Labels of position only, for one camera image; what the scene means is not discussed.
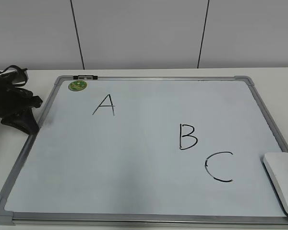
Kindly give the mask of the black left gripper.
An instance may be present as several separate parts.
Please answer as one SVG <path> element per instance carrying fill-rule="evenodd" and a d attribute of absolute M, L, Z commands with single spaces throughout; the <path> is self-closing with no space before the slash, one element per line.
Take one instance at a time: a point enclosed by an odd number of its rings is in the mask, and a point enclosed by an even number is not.
<path fill-rule="evenodd" d="M 26 134 L 37 134 L 39 126 L 32 109 L 27 108 L 40 108 L 43 100 L 23 88 L 28 81 L 26 71 L 26 68 L 16 65 L 0 70 L 0 117 L 3 117 L 1 123 Z"/>

